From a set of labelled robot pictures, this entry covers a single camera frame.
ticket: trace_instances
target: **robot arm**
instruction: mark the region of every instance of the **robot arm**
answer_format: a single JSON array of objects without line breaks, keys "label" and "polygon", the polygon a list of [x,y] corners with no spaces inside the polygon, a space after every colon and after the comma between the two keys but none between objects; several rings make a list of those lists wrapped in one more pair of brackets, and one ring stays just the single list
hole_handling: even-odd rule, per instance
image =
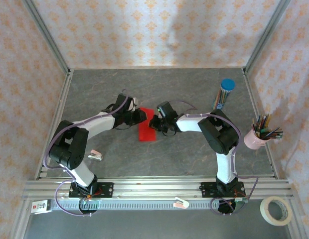
[{"label": "robot arm", "polygon": [[[218,164],[216,176],[217,187],[221,193],[230,191],[237,182],[235,162],[231,167],[231,154],[238,144],[238,135],[228,123],[214,117],[188,118],[178,115],[169,102],[163,102],[157,106],[160,116],[154,116],[149,127],[167,133],[196,131],[202,132],[210,147],[215,151]],[[214,110],[212,115],[229,118],[221,111]]]},{"label": "robot arm", "polygon": [[96,116],[76,122],[63,120],[57,127],[55,135],[72,124],[78,124],[58,137],[49,151],[49,157],[70,171],[76,179],[76,187],[85,195],[92,195],[97,190],[97,177],[83,161],[87,140],[123,123],[132,126],[147,119],[145,112],[136,109],[136,99],[131,97],[128,97],[122,108],[110,115],[125,99],[126,96],[120,94],[116,103],[109,105]]}]

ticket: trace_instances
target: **red foam block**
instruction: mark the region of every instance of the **red foam block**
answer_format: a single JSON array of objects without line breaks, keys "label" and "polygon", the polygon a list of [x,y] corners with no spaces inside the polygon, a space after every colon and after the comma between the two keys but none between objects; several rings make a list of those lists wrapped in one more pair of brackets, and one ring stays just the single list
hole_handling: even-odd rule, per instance
[{"label": "red foam block", "polygon": [[147,115],[147,119],[138,124],[139,125],[139,141],[149,142],[155,141],[155,130],[149,127],[150,120],[154,117],[155,111],[153,109],[140,108]]}]

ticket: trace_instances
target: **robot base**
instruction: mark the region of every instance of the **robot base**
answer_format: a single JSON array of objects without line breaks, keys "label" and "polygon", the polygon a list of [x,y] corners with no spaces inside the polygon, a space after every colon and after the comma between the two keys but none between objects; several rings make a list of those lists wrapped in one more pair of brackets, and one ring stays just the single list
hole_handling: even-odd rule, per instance
[{"label": "robot base", "polygon": [[202,182],[199,189],[203,198],[244,198],[245,188],[243,182],[237,182],[231,190],[221,193],[217,182]]},{"label": "robot base", "polygon": [[[114,191],[114,183],[97,183],[96,195],[93,198],[112,198]],[[69,198],[84,198],[86,195],[82,194],[75,183],[71,184],[69,190]]]}]

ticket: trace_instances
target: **patterned wallpaper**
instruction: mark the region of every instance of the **patterned wallpaper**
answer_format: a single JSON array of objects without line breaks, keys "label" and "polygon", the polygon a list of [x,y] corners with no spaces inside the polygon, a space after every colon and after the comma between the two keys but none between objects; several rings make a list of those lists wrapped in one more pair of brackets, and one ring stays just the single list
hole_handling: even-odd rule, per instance
[{"label": "patterned wallpaper", "polygon": [[35,0],[71,68],[240,67],[279,0]]},{"label": "patterned wallpaper", "polygon": [[284,130],[271,149],[299,193],[309,238],[309,0],[290,2],[249,77],[259,106]]},{"label": "patterned wallpaper", "polygon": [[0,1],[0,239],[34,178],[63,80],[21,0]]}]

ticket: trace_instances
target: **tape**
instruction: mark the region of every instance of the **tape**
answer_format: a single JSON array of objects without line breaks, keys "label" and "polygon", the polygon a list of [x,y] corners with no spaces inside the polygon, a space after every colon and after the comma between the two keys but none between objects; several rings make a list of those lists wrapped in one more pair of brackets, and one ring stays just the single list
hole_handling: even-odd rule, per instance
[{"label": "tape", "polygon": [[[276,203],[282,210],[282,217],[279,220],[273,218],[269,212],[269,204]],[[292,209],[288,203],[280,197],[268,197],[261,202],[260,211],[262,217],[271,225],[285,226],[292,219]]]}]

